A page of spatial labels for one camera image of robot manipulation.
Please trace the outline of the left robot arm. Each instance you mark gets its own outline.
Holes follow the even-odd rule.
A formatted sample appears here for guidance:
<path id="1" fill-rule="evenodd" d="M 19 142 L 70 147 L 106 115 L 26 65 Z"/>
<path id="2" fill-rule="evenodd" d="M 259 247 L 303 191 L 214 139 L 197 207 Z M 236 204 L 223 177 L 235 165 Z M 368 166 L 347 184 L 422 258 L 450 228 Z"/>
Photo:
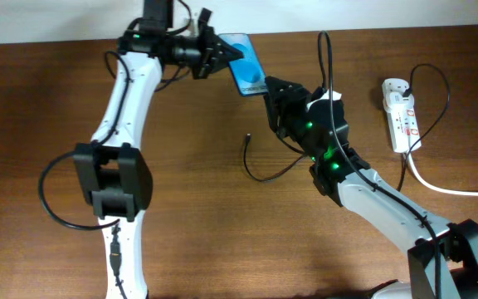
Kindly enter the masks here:
<path id="1" fill-rule="evenodd" d="M 163 69 L 188 68 L 193 79 L 206 79 L 242 57 L 209 24 L 203 8 L 197 33 L 174 30 L 173 4 L 147 1 L 113 52 L 118 71 L 104 117 L 90 142 L 76 145 L 73 159 L 85 201 L 103 234 L 108 298 L 146 298 L 142 228 L 153 195 L 153 177 L 140 151 L 153 95 L 165 87 Z"/>

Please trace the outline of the blue Galaxy smartphone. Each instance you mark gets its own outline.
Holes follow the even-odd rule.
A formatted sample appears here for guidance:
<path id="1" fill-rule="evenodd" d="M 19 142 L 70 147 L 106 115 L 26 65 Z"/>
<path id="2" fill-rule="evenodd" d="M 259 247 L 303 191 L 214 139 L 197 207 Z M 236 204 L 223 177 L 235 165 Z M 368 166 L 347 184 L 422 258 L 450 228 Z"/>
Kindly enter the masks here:
<path id="1" fill-rule="evenodd" d="M 266 74 L 250 37 L 245 33 L 223 33 L 219 37 L 243 54 L 243 58 L 229 63 L 239 94 L 257 96 L 267 93 Z"/>

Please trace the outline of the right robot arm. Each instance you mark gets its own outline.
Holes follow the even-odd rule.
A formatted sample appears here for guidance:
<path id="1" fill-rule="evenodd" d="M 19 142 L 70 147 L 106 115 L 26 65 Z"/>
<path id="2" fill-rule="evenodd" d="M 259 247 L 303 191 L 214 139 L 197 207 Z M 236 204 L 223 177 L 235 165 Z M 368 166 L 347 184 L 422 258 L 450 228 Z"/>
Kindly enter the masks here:
<path id="1" fill-rule="evenodd" d="M 273 76 L 264 96 L 270 128 L 313 164 L 321 194 L 371 223 L 407 254 L 409 282 L 391 280 L 362 298 L 478 298 L 478 223 L 437 216 L 391 187 L 349 147 L 342 101 Z"/>

